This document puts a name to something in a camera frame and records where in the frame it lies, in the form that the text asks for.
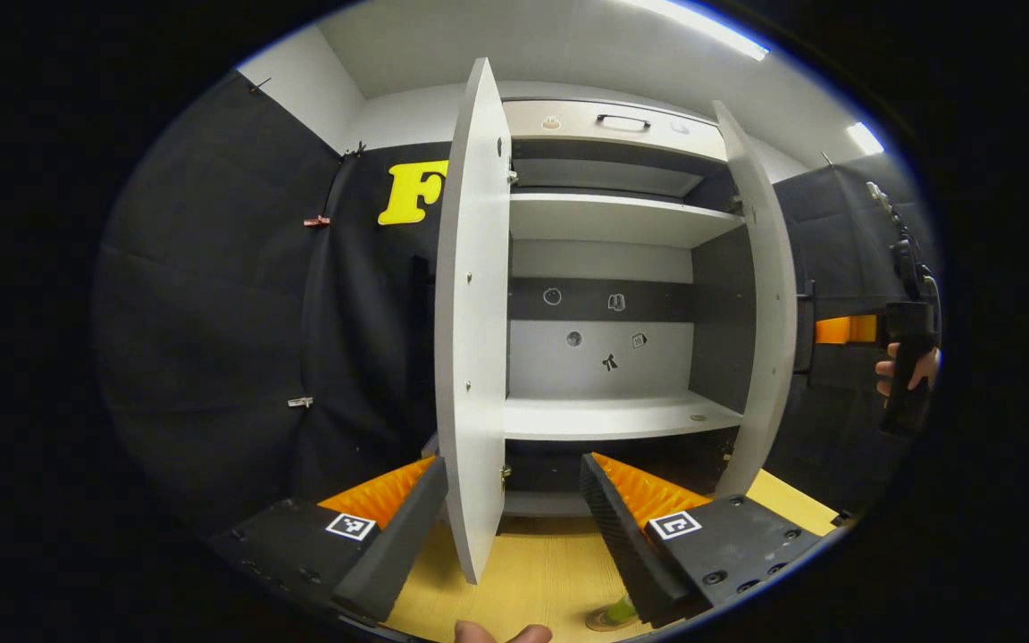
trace open cabinet door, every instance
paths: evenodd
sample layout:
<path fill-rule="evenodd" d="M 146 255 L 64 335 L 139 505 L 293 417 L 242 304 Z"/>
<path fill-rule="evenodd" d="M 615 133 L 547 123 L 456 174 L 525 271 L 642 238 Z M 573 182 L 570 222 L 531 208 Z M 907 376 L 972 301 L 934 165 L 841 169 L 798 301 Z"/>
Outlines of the open cabinet door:
<path fill-rule="evenodd" d="M 447 516 L 471 583 L 503 512 L 511 136 L 486 58 L 474 61 L 450 146 L 436 259 L 436 419 Z"/>
<path fill-rule="evenodd" d="M 718 496 L 746 493 L 765 465 L 780 427 L 796 342 L 796 288 L 792 248 L 780 201 L 748 135 L 720 101 L 714 101 L 733 182 L 741 194 L 756 289 L 752 376 L 733 456 L 717 484 Z"/>

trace shoe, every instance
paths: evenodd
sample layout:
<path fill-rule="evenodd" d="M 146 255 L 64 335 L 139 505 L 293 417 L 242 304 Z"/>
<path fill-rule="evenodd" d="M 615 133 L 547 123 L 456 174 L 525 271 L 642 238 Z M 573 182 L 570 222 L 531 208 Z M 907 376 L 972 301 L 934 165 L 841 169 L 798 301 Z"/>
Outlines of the shoe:
<path fill-rule="evenodd" d="M 587 627 L 595 632 L 613 632 L 615 630 L 622 630 L 624 627 L 633 626 L 634 622 L 637 622 L 637 614 L 634 614 L 632 618 L 626 619 L 626 621 L 622 622 L 612 621 L 612 619 L 606 618 L 606 611 L 609 610 L 609 607 L 611 606 L 598 607 L 597 610 L 587 614 Z"/>

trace ceiling light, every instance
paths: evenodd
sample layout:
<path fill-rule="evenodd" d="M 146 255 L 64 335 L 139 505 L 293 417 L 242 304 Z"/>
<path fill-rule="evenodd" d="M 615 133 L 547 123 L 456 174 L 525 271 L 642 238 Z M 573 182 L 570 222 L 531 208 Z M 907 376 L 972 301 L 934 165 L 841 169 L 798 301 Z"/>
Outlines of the ceiling light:
<path fill-rule="evenodd" d="M 884 150 L 884 146 L 879 144 L 873 133 L 862 122 L 850 127 L 849 136 L 852 136 L 853 141 L 860 146 L 864 154 L 879 154 Z"/>
<path fill-rule="evenodd" d="M 754 61 L 761 61 L 765 59 L 765 55 L 769 53 L 769 49 L 761 47 L 752 40 L 748 40 L 747 37 L 741 36 L 740 33 L 733 31 L 725 25 L 717 24 L 717 22 L 710 20 L 710 17 L 703 16 L 698 11 L 685 7 L 685 5 L 670 3 L 669 0 L 620 0 L 620 2 L 633 4 L 634 7 L 641 7 L 654 13 L 661 13 L 671 21 L 678 22 L 678 24 L 683 24 L 689 29 L 698 30 L 706 34 L 706 36 L 722 41 L 724 44 L 746 55 L 746 57 L 752 58 Z"/>

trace wooden floor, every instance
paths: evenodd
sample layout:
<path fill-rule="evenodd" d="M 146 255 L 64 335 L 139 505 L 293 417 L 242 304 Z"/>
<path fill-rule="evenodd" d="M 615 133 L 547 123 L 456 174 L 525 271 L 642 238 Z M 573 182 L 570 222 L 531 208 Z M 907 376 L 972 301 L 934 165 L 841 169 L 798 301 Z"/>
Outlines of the wooden floor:
<path fill-rule="evenodd" d="M 817 536 L 837 515 L 767 471 L 748 497 Z M 604 643 L 651 632 L 641 623 L 616 632 L 587 630 L 587 612 L 626 594 L 592 517 L 506 517 L 483 580 L 470 585 L 455 558 L 451 529 L 436 523 L 385 626 L 453 642 L 457 619 L 473 619 L 502 642 L 542 623 L 560 643 Z"/>

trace hand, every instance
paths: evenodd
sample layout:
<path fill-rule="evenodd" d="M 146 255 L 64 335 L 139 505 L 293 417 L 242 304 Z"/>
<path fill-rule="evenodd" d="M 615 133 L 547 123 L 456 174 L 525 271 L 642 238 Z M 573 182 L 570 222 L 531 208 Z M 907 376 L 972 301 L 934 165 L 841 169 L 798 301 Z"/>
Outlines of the hand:
<path fill-rule="evenodd" d="M 514 639 L 506 643 L 546 643 L 554 639 L 555 633 L 544 626 L 528 626 L 519 632 Z M 461 619 L 455 623 L 455 643 L 497 643 L 494 636 L 477 622 Z"/>
<path fill-rule="evenodd" d="M 899 350 L 898 343 L 892 343 L 887 345 L 887 355 L 890 357 L 895 357 L 895 353 Z M 927 388 L 930 390 L 935 386 L 935 373 L 939 369 L 939 349 L 932 348 L 931 352 L 923 357 L 919 358 L 919 362 L 916 362 L 916 369 L 911 373 L 911 380 L 908 380 L 908 390 L 912 390 L 919 386 L 920 380 L 927 378 Z M 876 374 L 885 376 L 885 378 L 893 378 L 895 376 L 895 362 L 876 362 Z M 884 397 L 891 396 L 891 382 L 890 380 L 881 380 L 881 382 L 876 383 L 876 390 L 881 392 Z M 884 406 L 887 406 L 887 400 L 884 400 Z"/>

